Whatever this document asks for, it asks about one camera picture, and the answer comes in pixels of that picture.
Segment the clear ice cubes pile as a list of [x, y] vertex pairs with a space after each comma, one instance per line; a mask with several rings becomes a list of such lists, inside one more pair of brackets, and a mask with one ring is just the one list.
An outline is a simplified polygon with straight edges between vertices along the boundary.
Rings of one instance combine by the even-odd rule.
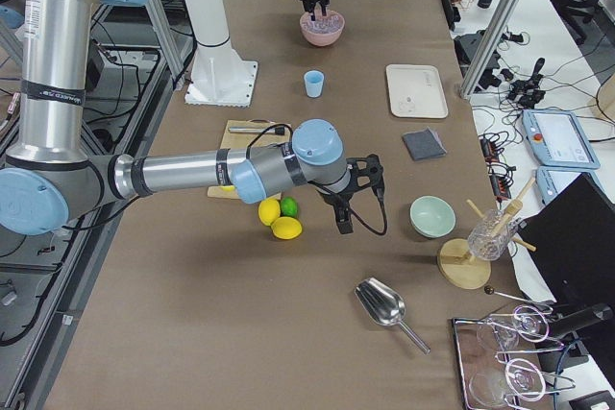
[[327, 35], [333, 34], [343, 28], [343, 17], [339, 14], [329, 14], [326, 17], [316, 16], [315, 21], [311, 21], [308, 16], [302, 20], [303, 28], [313, 34]]

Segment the light blue cup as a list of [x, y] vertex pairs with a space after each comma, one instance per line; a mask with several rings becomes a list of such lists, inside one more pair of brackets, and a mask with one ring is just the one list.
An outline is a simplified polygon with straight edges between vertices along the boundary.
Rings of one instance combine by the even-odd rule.
[[309, 98], [321, 96], [325, 81], [325, 75], [319, 70], [309, 70], [304, 74], [304, 85]]

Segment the steel ice scoop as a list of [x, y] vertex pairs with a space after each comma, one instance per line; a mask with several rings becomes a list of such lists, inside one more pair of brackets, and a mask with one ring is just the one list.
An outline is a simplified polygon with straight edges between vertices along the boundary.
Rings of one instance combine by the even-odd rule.
[[378, 279], [369, 277], [356, 286], [355, 294], [376, 324], [398, 326], [422, 353], [431, 353], [427, 343], [405, 323], [406, 305], [395, 290]]

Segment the wooden cup tree stand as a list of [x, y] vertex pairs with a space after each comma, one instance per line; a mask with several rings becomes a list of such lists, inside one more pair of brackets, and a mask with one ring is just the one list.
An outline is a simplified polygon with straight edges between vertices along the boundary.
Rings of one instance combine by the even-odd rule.
[[[504, 211], [502, 211], [504, 218], [496, 226], [495, 232], [498, 232], [501, 227], [515, 218], [515, 215], [523, 208], [522, 199], [534, 183], [535, 178], [531, 177], [521, 192], [509, 202]], [[466, 203], [480, 217], [482, 211], [470, 199]], [[472, 256], [469, 252], [467, 238], [456, 238], [447, 241], [438, 254], [437, 264], [443, 276], [453, 285], [463, 289], [478, 289], [489, 280], [492, 261], [484, 261]], [[510, 241], [516, 242], [530, 251], [536, 250], [534, 245], [525, 242], [519, 237], [515, 237], [515, 235]]]

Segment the pink bowl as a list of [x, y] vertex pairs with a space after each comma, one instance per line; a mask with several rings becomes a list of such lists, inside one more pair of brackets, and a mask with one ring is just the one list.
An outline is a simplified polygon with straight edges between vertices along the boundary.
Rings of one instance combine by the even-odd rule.
[[341, 37], [345, 18], [339, 12], [327, 10], [326, 15], [316, 12], [315, 20], [312, 20], [311, 15], [304, 12], [299, 25], [307, 42], [317, 47], [325, 47], [334, 44]]

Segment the green lime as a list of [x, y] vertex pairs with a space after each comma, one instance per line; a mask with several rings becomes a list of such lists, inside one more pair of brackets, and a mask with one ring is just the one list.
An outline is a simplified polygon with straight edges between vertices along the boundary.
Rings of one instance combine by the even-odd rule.
[[281, 198], [280, 210], [281, 210], [281, 215], [285, 217], [297, 218], [299, 215], [298, 203], [292, 197]]

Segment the mint green bowl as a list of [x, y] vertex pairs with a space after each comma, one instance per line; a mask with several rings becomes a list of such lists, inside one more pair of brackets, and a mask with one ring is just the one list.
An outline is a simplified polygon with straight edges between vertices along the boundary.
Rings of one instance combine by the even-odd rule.
[[449, 234], [456, 225], [453, 208], [443, 199], [422, 196], [414, 200], [409, 209], [410, 223], [421, 235], [439, 238]]

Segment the steel muddler black tip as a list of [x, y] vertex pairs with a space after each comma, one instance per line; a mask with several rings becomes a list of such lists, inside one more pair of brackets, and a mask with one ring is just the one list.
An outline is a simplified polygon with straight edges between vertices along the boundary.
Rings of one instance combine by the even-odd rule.
[[269, 127], [228, 127], [229, 133], [240, 134], [266, 134], [266, 135], [285, 135], [284, 126], [269, 126]]

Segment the grey folded cloth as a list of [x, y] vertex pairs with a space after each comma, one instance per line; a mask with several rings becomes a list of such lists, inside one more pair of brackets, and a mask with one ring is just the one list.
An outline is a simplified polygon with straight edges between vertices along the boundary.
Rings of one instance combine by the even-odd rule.
[[413, 160], [443, 157], [447, 154], [438, 134], [431, 128], [402, 135], [406, 148]]

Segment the wooden cutting board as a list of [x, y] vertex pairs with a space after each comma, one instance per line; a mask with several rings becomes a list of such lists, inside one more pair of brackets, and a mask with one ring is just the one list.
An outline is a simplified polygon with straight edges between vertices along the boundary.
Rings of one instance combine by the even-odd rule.
[[285, 135], [266, 135], [266, 134], [240, 134], [229, 133], [228, 127], [269, 127], [276, 126], [276, 122], [270, 120], [233, 120], [227, 121], [220, 147], [225, 149], [245, 149], [251, 142], [252, 147], [264, 147], [272, 144], [283, 143], [289, 141], [291, 134], [289, 128], [285, 127]]

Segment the cream rabbit tray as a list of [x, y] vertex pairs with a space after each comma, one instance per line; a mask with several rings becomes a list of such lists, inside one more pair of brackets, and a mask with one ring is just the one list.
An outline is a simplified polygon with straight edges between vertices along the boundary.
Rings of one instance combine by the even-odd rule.
[[388, 64], [389, 108], [400, 118], [443, 119], [448, 106], [439, 72], [432, 65]]

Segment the clear textured glass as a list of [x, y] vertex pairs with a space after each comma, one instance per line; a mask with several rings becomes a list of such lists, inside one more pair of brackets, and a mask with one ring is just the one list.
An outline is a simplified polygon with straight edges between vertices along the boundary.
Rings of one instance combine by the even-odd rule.
[[495, 232], [504, 214], [500, 210], [490, 209], [480, 213], [480, 220], [467, 238], [469, 252], [484, 261], [497, 260], [507, 249], [511, 238], [517, 233], [520, 220], [513, 218]]

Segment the blue teach pendant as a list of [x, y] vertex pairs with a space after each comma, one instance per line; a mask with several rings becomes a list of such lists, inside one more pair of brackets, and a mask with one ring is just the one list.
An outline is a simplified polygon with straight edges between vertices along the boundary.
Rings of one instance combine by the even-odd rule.
[[578, 175], [579, 171], [573, 169], [548, 166], [538, 167], [535, 172], [535, 180], [542, 203], [548, 205]]
[[577, 117], [566, 110], [525, 109], [522, 125], [541, 165], [597, 170], [600, 161]]

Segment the black monitor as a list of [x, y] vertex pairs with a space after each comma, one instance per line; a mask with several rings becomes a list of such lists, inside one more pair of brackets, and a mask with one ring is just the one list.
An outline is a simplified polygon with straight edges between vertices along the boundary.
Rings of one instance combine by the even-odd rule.
[[525, 219], [519, 233], [536, 247], [530, 257], [556, 301], [614, 305], [614, 204], [588, 174]]

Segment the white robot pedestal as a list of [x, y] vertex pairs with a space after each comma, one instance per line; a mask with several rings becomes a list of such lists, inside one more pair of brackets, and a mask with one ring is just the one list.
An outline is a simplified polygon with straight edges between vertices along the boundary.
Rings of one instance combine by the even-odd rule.
[[223, 0], [184, 0], [197, 49], [185, 101], [191, 105], [247, 108], [258, 73], [232, 46]]

